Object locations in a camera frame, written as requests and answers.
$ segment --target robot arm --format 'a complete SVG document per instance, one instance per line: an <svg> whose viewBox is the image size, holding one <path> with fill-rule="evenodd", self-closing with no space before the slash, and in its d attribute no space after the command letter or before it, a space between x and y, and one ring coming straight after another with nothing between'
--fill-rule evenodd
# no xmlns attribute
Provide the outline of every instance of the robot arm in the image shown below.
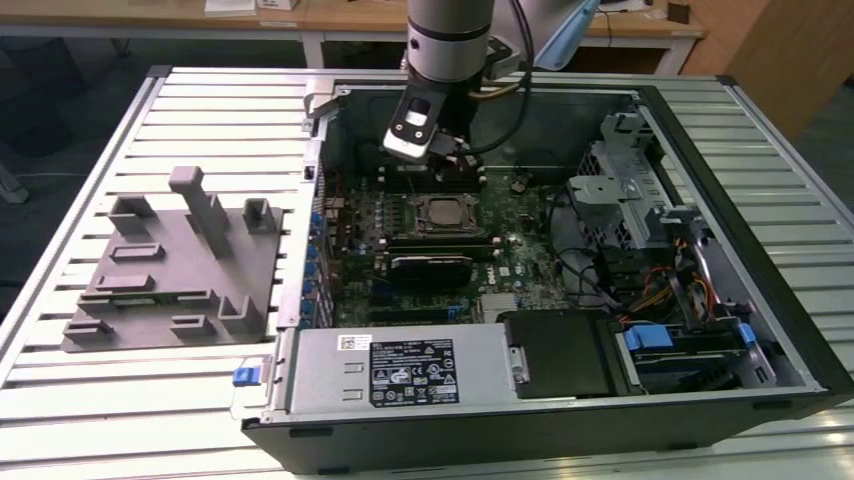
<svg viewBox="0 0 854 480"><path fill-rule="evenodd" d="M515 23L526 46L526 61L534 61L534 47L527 19L519 0L508 0ZM599 0L582 0L567 16L574 52L592 19ZM409 163L459 158L483 153L510 137L522 123L523 111L511 131L488 146L464 150L477 103L497 98L524 87L530 67L522 81L497 91L480 93L481 78L497 79L519 65L519 51L500 37L489 36L493 0L409 0L407 87L391 119L383 146Z"/></svg>

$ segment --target gray block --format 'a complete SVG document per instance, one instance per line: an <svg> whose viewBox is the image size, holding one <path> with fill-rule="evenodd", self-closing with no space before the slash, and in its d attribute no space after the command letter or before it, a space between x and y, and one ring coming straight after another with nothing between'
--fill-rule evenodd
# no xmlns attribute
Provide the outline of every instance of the gray block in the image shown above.
<svg viewBox="0 0 854 480"><path fill-rule="evenodd" d="M153 288L151 275L104 275L95 282L99 292L147 292Z"/></svg>
<svg viewBox="0 0 854 480"><path fill-rule="evenodd" d="M113 262L136 262L144 260L160 260L165 255L159 243L135 243L132 245L115 245L108 247L107 256Z"/></svg>
<svg viewBox="0 0 854 480"><path fill-rule="evenodd" d="M125 195L119 196L119 200L116 200L107 214L107 218L109 218L112 224L116 226L116 230L119 230L123 235L147 233L143 219L153 216L155 211L151 209L145 197Z"/></svg>
<svg viewBox="0 0 854 480"><path fill-rule="evenodd" d="M191 186L197 178L193 175ZM195 221L204 215L208 220L212 218L231 254L225 257L211 254L209 238L201 231L193 231L185 210L152 210L148 214L140 207L148 205L144 199L120 200L123 207L113 209L113 213L129 215L127 212L132 210L143 228L132 227L137 233L127 233L128 229L116 231L109 239L65 330L64 351L261 340L281 209L269 208L264 200L248 200L240 209L221 209L215 196L201 192L201 198L211 210L201 217L191 212L192 218ZM224 221L212 213L217 207ZM132 221L119 220L127 225Z"/></svg>
<svg viewBox="0 0 854 480"><path fill-rule="evenodd" d="M269 233L276 228L276 220L265 198L249 198L243 205L243 222L249 233Z"/></svg>
<svg viewBox="0 0 854 480"><path fill-rule="evenodd" d="M245 332L256 330L263 325L264 317L261 316L257 308L252 304L252 299L244 296L237 304L239 309L231 302L228 297L220 299L217 319L223 322L225 330L233 335L240 335Z"/></svg>
<svg viewBox="0 0 854 480"><path fill-rule="evenodd" d="M216 329L204 314L173 316L169 329L176 337L185 339L209 337L216 334Z"/></svg>
<svg viewBox="0 0 854 480"><path fill-rule="evenodd" d="M64 335L79 345L107 344L112 328L101 320L70 322L65 325Z"/></svg>
<svg viewBox="0 0 854 480"><path fill-rule="evenodd" d="M228 218L216 196L208 196L201 189L204 173L199 167L175 167L169 176L169 189L184 197L193 230L204 236L211 253L216 258L232 255L228 243Z"/></svg>

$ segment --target floor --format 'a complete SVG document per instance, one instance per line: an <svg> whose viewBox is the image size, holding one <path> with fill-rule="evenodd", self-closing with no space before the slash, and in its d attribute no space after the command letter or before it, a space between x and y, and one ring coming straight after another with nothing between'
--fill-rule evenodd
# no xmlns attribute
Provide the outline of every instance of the floor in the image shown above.
<svg viewBox="0 0 854 480"><path fill-rule="evenodd" d="M22 205L0 202L0 320L38 260L56 227L149 65L223 67L304 67L295 42L133 40L131 56L119 58L105 39L69 39L69 51L89 86L85 94L58 104L73 132L73 142L42 158L16 155L0 143L0 159L30 192ZM327 62L339 68L393 68L400 47L331 47ZM22 88L22 78L0 62L0 99ZM795 147L854 208L854 89L842 88Z"/></svg>

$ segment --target barcode sticker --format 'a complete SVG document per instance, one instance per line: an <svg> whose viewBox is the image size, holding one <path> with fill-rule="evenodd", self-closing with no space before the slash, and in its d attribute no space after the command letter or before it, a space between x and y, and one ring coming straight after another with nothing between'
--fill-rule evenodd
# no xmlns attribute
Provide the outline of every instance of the barcode sticker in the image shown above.
<svg viewBox="0 0 854 480"><path fill-rule="evenodd" d="M339 335L337 336L337 349L339 350L369 350L372 335Z"/></svg>

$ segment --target white sticker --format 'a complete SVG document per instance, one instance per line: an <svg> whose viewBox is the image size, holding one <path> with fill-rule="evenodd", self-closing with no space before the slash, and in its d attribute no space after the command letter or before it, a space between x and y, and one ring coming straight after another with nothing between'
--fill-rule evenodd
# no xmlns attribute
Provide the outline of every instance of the white sticker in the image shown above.
<svg viewBox="0 0 854 480"><path fill-rule="evenodd" d="M296 28L296 22L257 22L261 27Z"/></svg>
<svg viewBox="0 0 854 480"><path fill-rule="evenodd" d="M372 335L339 335L337 336L337 349L339 350L369 350Z"/></svg>

